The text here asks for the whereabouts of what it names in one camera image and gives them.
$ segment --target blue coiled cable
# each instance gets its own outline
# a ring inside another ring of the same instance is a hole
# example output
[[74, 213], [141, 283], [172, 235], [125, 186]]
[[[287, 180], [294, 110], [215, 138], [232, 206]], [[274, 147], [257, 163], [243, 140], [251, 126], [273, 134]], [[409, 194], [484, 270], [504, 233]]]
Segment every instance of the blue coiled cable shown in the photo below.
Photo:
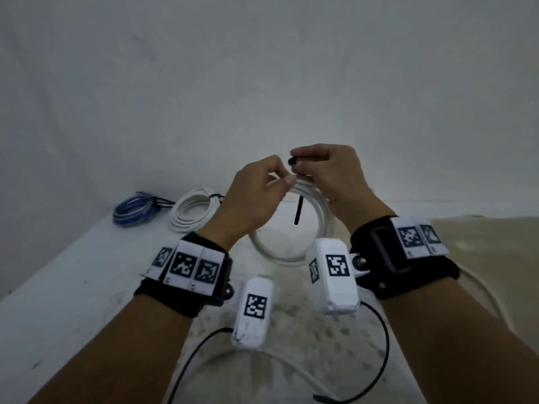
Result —
[[120, 227], [150, 222], [162, 208], [172, 208], [173, 201], [143, 191], [121, 202], [114, 209], [112, 221]]

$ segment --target person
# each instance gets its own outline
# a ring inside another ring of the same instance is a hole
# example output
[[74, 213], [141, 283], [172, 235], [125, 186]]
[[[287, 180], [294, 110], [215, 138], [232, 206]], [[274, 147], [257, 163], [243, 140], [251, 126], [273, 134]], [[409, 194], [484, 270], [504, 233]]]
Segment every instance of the person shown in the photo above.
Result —
[[[297, 178], [316, 184], [351, 234], [395, 215], [370, 190], [353, 148], [315, 144], [291, 155], [298, 158], [295, 174], [276, 155], [241, 169], [198, 236], [229, 251], [270, 219]], [[539, 357], [453, 278], [381, 304], [428, 403], [537, 402]], [[139, 293], [30, 402], [160, 403], [191, 323]]]

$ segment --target person's left hand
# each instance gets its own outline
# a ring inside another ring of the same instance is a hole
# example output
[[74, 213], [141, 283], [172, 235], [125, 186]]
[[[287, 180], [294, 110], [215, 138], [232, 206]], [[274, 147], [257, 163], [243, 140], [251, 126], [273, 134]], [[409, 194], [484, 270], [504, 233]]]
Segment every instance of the person's left hand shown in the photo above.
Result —
[[236, 173], [223, 203], [198, 234], [230, 250], [239, 238], [268, 222], [296, 180], [277, 155], [247, 164]]

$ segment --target forearm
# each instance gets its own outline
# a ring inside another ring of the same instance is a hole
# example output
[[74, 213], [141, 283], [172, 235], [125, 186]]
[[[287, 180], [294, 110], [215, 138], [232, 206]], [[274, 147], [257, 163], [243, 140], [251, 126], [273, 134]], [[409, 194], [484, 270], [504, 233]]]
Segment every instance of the forearm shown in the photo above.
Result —
[[429, 404], [531, 403], [539, 358], [451, 278], [383, 300]]
[[191, 323], [138, 295], [30, 403], [160, 403]]

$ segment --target hand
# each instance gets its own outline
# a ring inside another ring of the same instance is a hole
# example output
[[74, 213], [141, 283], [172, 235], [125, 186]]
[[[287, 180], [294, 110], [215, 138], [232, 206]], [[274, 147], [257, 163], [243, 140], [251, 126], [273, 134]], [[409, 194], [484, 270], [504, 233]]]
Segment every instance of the hand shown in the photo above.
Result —
[[229, 251], [239, 238], [268, 222], [296, 181], [277, 155], [247, 164], [236, 173], [223, 203], [198, 234]]
[[376, 218], [395, 215], [369, 188], [350, 146], [314, 144], [293, 149], [290, 154], [298, 157], [292, 171], [318, 187], [351, 234]]

